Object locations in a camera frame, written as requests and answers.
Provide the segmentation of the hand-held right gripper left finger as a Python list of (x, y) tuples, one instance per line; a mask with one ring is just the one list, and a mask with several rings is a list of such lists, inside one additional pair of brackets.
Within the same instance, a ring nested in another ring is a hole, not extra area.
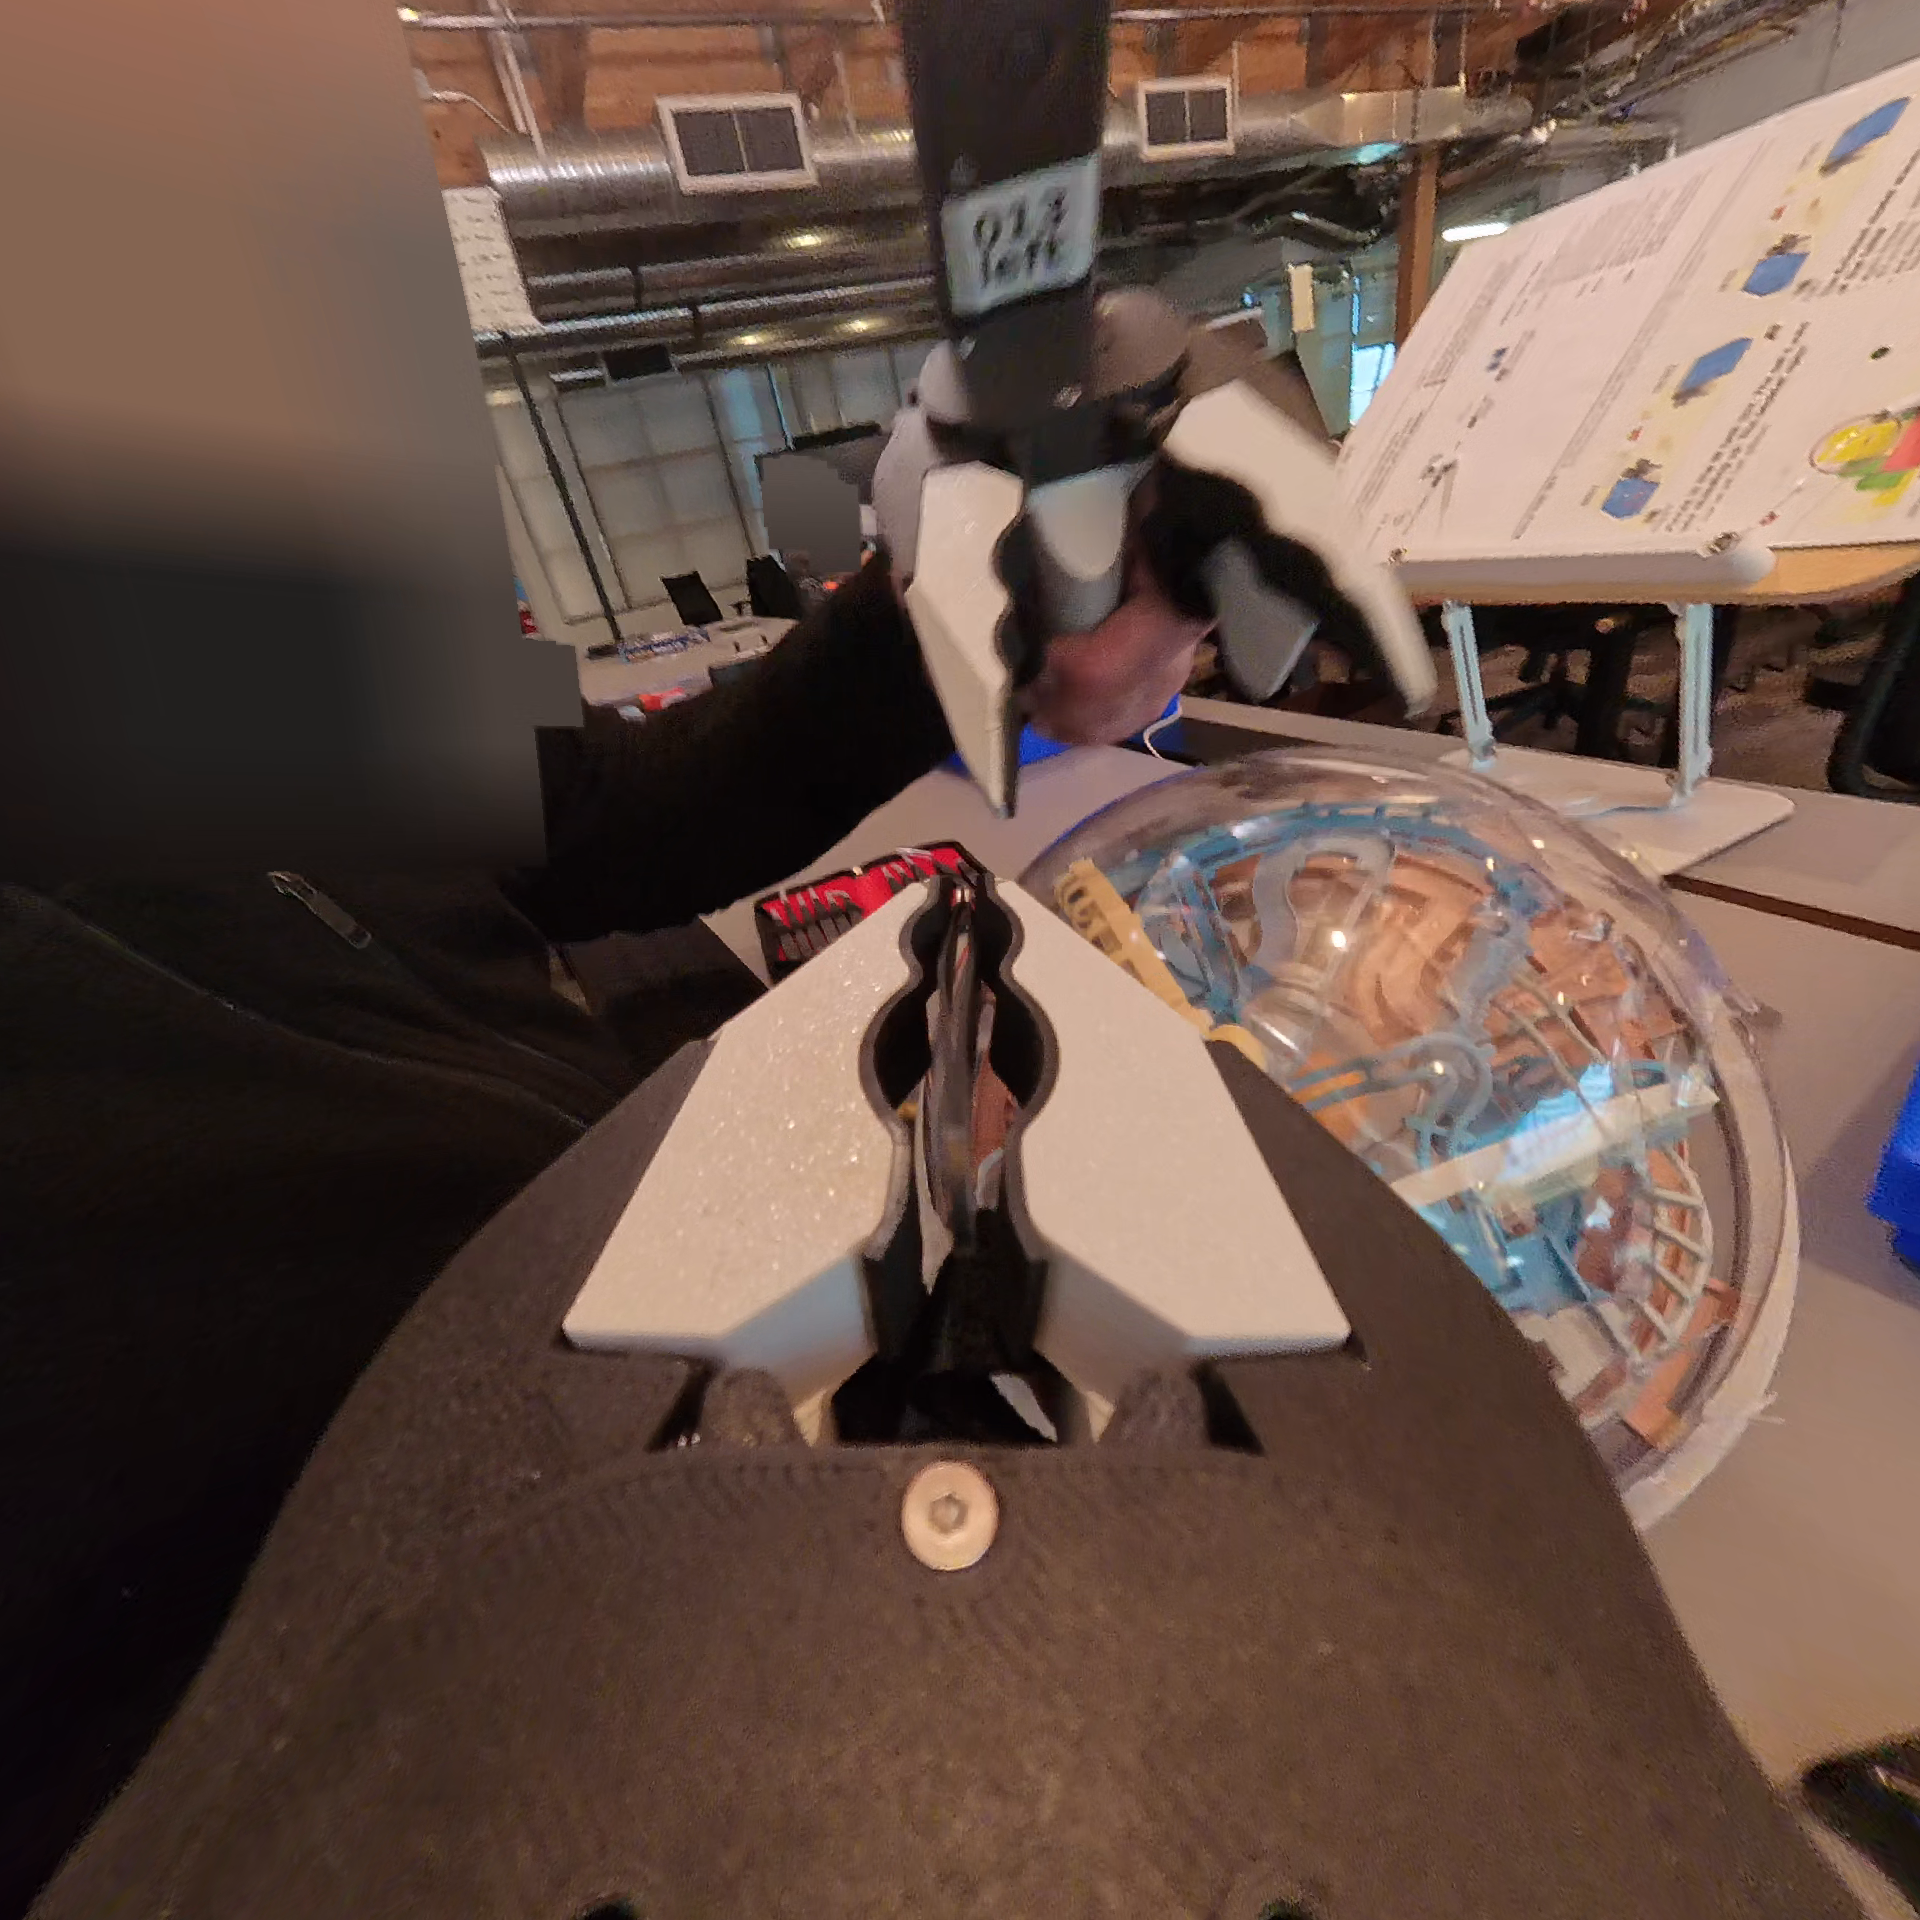
[(906, 1224), (867, 1045), (922, 975), (920, 913), (913, 884), (716, 1032), (562, 1316), (571, 1348), (756, 1370), (818, 1431), (879, 1352), (872, 1263)]

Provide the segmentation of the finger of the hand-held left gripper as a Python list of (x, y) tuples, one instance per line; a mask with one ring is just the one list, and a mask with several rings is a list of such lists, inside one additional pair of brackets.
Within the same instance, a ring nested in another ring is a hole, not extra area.
[(999, 819), (1017, 809), (1035, 593), (1024, 485), (992, 464), (931, 472), (906, 608), (953, 751)]
[(1274, 699), (1323, 640), (1373, 668), (1409, 714), (1433, 705), (1423, 623), (1348, 524), (1331, 448), (1242, 379), (1192, 399), (1163, 440), (1161, 583), (1212, 624), (1250, 703)]

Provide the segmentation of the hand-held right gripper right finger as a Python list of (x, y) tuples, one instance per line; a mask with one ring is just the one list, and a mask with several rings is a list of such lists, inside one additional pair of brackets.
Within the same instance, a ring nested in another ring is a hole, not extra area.
[(1114, 1409), (1145, 1371), (1335, 1354), (1348, 1314), (1232, 1096), (1279, 1088), (1212, 1028), (1152, 946), (1140, 976), (1008, 880), (1001, 962), (1040, 1028), (1040, 1084), (1007, 1149), (1037, 1252), (1037, 1354)]

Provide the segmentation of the clear maze puzzle ball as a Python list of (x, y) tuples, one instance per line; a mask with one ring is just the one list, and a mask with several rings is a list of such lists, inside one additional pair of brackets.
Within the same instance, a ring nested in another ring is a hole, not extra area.
[(1748, 1004), (1587, 825), (1309, 743), (1148, 784), (1019, 880), (1448, 1243), (1642, 1532), (1770, 1409), (1801, 1207)]

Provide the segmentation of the person's left hand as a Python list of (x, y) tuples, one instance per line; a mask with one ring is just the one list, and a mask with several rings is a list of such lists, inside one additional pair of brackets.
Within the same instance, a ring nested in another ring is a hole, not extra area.
[(1185, 613), (1137, 569), (1098, 627), (1047, 642), (1024, 721), (1066, 748), (1119, 745), (1163, 717), (1212, 631), (1212, 616)]

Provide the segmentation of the red tweezers case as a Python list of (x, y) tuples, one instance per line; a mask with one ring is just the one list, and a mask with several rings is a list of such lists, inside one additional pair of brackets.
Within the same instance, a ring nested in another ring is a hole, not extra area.
[(961, 843), (936, 842), (762, 896), (752, 903), (752, 929), (767, 976), (773, 986), (793, 976), (901, 891), (941, 877), (978, 883), (984, 874)]

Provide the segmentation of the white ceiling vent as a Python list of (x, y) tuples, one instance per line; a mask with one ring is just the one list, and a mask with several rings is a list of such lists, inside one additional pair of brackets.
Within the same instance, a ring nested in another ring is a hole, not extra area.
[(1237, 84), (1221, 76), (1140, 80), (1137, 121), (1145, 160), (1231, 159), (1237, 154)]
[(808, 113), (795, 91), (658, 96), (657, 121), (683, 195), (809, 191), (818, 184)]

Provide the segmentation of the printed instruction sheet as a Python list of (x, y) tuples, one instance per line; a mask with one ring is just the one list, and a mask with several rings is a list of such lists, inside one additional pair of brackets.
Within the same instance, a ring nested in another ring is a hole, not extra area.
[(1337, 457), (1379, 555), (1915, 543), (1917, 63), (1457, 255)]

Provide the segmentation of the large blue storage bin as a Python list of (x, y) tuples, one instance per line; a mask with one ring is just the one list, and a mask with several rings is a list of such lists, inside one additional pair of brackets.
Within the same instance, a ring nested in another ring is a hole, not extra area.
[(1868, 1211), (1885, 1231), (1893, 1255), (1912, 1272), (1917, 1272), (1917, 1127), (1920, 1077), (1914, 1071), (1868, 1195)]

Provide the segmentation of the silver air duct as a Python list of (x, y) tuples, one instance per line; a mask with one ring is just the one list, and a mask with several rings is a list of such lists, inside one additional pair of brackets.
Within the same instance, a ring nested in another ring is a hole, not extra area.
[[(1461, 87), (1240, 96), (1228, 151), (1152, 151), (1137, 104), (1114, 104), (1099, 177), (1115, 186), (1186, 186), (1275, 177), (1305, 165), (1365, 165), (1404, 151), (1520, 138), (1533, 114), (1517, 91), (1469, 96)], [(795, 225), (872, 208), (922, 211), (922, 169), (909, 125), (809, 129), (811, 177), (776, 186), (679, 186), (657, 129), (554, 136), (537, 154), (515, 136), (483, 139), (484, 184), (517, 235), (621, 233), (770, 220)]]

